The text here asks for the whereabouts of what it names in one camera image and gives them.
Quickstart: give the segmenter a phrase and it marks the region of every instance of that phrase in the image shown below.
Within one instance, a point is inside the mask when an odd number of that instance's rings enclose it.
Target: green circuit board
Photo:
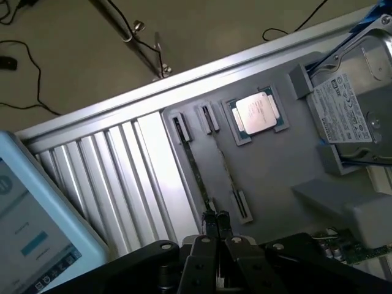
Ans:
[[[315,238],[329,238],[318,239],[320,243],[326,244],[329,248],[340,248],[343,259],[342,262],[348,265],[361,263],[365,260],[378,258],[389,253],[392,253],[392,244],[382,246],[380,248],[370,249],[366,248],[361,242],[356,240],[350,230],[336,230],[336,235],[329,235],[326,231],[313,234]]]

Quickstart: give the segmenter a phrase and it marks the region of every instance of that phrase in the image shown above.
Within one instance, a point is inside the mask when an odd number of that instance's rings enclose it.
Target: black cable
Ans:
[[[152,46],[148,45],[147,43],[144,43],[143,41],[139,40],[137,36],[135,36],[132,28],[130,27],[127,18],[125,17],[125,15],[121,12],[121,10],[116,6],[116,4],[113,3],[112,0],[108,0],[109,4],[117,11],[117,13],[120,15],[120,17],[122,18],[123,22],[125,22],[127,29],[130,32],[131,37],[138,42],[139,44],[149,48],[150,50],[158,53],[158,57],[159,57],[159,63],[160,63],[160,74],[162,76],[162,78],[165,78],[164,76],[164,63],[162,62],[162,52],[160,50],[157,50],[155,48],[153,48]]]
[[[46,111],[49,111],[53,115],[56,115],[56,116],[61,115],[60,113],[50,109],[45,103],[43,103],[41,101],[40,92],[41,92],[41,76],[42,76],[42,72],[41,72],[41,68],[38,66],[38,64],[36,63],[36,61],[32,57],[31,52],[30,52],[30,48],[28,47],[28,45],[26,43],[22,42],[22,41],[19,41],[19,40],[1,40],[0,41],[0,44],[5,44],[5,43],[17,43],[17,44],[23,45],[26,48],[26,51],[27,51],[27,54],[29,56],[29,59],[30,59],[31,63],[33,63],[33,65],[38,70],[38,79],[37,79],[37,102],[38,103],[30,105],[30,106],[26,106],[26,107],[14,106],[14,105],[7,104],[7,103],[4,103],[4,102],[0,102],[0,105],[6,106],[6,107],[10,107],[10,108],[14,108],[14,109],[18,109],[18,110],[27,110],[27,109],[32,109],[32,108],[36,108],[36,107],[41,107],[41,108],[45,109]]]
[[[11,25],[13,23],[13,20],[15,19],[15,16],[17,15],[18,10],[25,5],[23,0],[20,0],[15,10],[13,11],[10,20],[4,21],[11,14],[11,7],[10,7],[9,0],[3,0],[3,2],[0,2],[0,4],[5,4],[7,6],[7,13],[0,18],[0,24],[3,26]]]
[[[11,7],[10,7],[10,2],[9,0],[3,0],[0,2],[0,4],[5,4],[7,7],[7,12],[4,14],[2,17],[0,17],[0,21],[5,20],[10,14],[11,14]]]
[[[305,19],[304,22],[301,23],[300,26],[297,27],[297,28],[294,30],[294,32],[299,31],[304,25],[306,25],[306,23],[307,23],[307,22],[308,22],[317,12],[318,12],[318,11],[324,6],[324,4],[326,4],[327,2],[328,2],[328,0],[323,0],[323,2],[321,2],[321,3],[316,7],[315,10],[313,10],[313,12],[308,16],[308,18]],[[269,28],[269,29],[266,29],[266,30],[263,32],[263,35],[262,35],[263,40],[266,41],[266,42],[270,41],[270,40],[268,40],[268,39],[265,37],[265,34],[266,34],[267,32],[269,32],[269,31],[283,32],[284,34],[288,35],[288,32],[286,32],[286,31],[284,31],[284,30],[282,30],[282,29]]]

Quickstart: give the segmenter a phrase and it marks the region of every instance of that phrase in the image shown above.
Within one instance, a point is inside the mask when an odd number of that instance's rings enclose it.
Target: gray floor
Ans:
[[[135,19],[146,23],[142,35],[145,42],[152,43],[154,32],[160,32],[164,61],[178,73],[262,43],[266,28],[292,31],[321,1],[114,2],[131,23]],[[330,0],[307,26],[375,2]],[[15,24],[0,27],[0,40],[5,39],[28,43],[42,68],[41,98],[62,114],[153,80],[152,74],[87,0],[40,0],[33,8],[21,11]],[[29,62],[25,49],[20,45],[1,45],[0,55],[19,61],[16,72],[0,72],[0,101],[18,106],[34,104],[37,70]],[[0,128],[11,131],[51,118],[54,116],[39,108],[26,111],[0,108]]]

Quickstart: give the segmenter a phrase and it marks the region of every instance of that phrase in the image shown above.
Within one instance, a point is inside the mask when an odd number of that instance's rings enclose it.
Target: cpu processor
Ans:
[[[311,72],[315,125],[344,162],[392,164],[391,43],[377,20]]]
[[[248,135],[267,130],[277,124],[271,102],[265,92],[238,100],[235,105],[242,122],[241,126]]]
[[[257,88],[255,94],[222,102],[229,126],[238,146],[251,142],[251,136],[273,128],[288,128],[279,96],[272,87]]]

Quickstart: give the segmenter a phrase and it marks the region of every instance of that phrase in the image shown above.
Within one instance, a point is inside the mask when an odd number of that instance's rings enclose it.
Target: robotic arm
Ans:
[[[227,212],[203,215],[205,235],[157,241],[48,294],[392,293],[392,284],[326,258],[301,233],[261,246],[235,236]]]

